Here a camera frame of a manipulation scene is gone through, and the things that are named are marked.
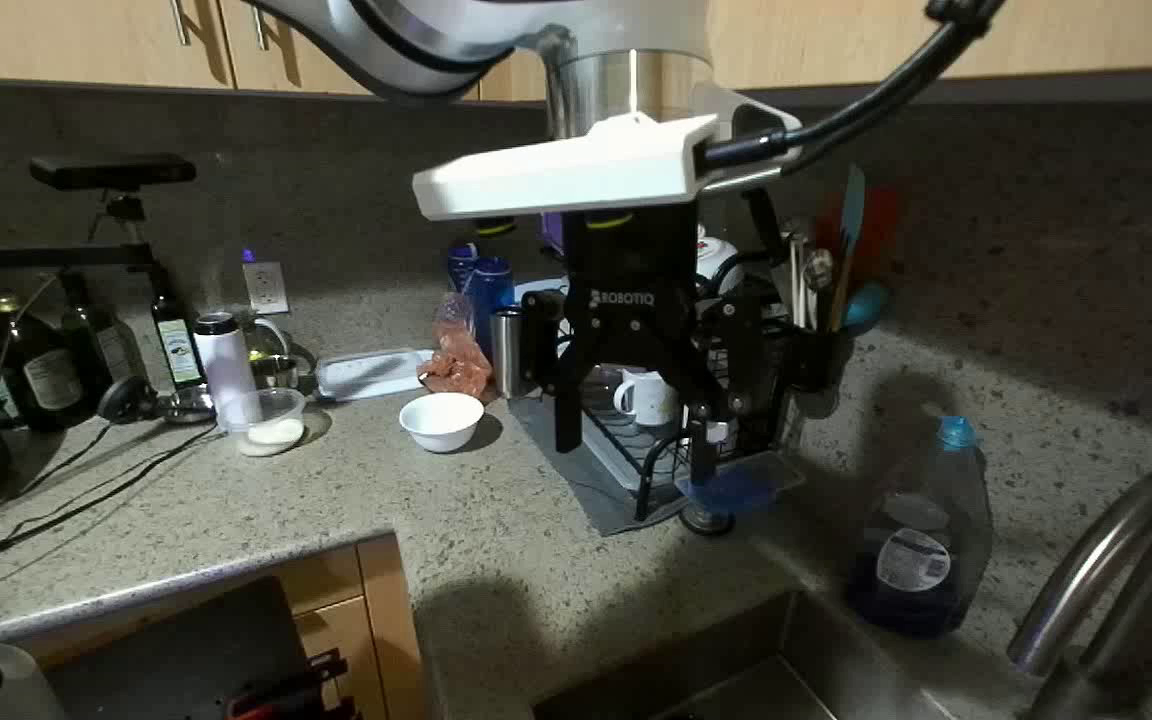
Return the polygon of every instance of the dish rack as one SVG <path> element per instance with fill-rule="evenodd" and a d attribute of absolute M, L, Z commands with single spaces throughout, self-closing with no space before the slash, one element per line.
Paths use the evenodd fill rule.
<path fill-rule="evenodd" d="M 606 469 L 606 475 L 636 499 L 631 517 L 648 520 L 669 503 L 678 503 L 678 471 L 686 471 L 686 446 L 678 429 L 640 429 L 610 407 L 619 370 L 594 366 L 581 387 L 581 438 Z"/>

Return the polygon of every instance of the clear bottle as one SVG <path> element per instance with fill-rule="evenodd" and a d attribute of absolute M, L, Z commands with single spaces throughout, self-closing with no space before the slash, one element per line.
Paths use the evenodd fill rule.
<path fill-rule="evenodd" d="M 992 557 L 985 454 L 962 417 L 938 417 L 935 442 L 900 459 L 872 503 L 847 577 L 847 605 L 902 636 L 962 623 Z"/>

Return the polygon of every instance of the kitchen sink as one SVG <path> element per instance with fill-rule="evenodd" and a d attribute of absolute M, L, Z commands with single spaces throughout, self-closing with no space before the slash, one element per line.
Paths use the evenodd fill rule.
<path fill-rule="evenodd" d="M 606 669 L 535 720 L 951 720 L 827 601 L 785 592 Z"/>

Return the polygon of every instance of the white bowl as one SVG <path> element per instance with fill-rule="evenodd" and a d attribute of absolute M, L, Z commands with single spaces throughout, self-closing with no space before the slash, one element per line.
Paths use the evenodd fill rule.
<path fill-rule="evenodd" d="M 485 405 L 468 390 L 415 396 L 401 413 L 401 429 L 426 453 L 454 453 L 480 429 Z"/>

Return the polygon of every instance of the bottle cap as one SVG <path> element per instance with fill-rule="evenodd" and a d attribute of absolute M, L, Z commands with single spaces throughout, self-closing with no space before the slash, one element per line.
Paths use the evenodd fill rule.
<path fill-rule="evenodd" d="M 20 312 L 20 294 L 0 294 L 0 312 L 5 315 Z"/>
<path fill-rule="evenodd" d="M 944 453 L 962 453 L 962 446 L 975 446 L 975 429 L 969 417 L 938 417 L 935 438 Z"/>
<path fill-rule="evenodd" d="M 192 318 L 197 334 L 229 334 L 235 327 L 241 327 L 241 318 L 231 312 L 205 312 Z"/>

